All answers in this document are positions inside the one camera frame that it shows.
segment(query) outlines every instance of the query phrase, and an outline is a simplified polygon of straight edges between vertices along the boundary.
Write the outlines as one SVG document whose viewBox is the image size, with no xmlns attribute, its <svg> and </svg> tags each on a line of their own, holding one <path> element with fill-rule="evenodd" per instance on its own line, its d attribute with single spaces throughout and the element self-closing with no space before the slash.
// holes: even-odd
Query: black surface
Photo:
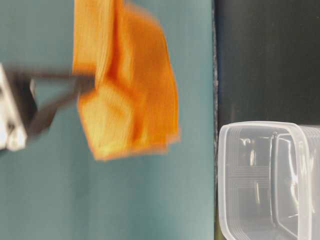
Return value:
<svg viewBox="0 0 320 240">
<path fill-rule="evenodd" d="M 217 0 L 218 126 L 320 124 L 320 1 Z"/>
</svg>

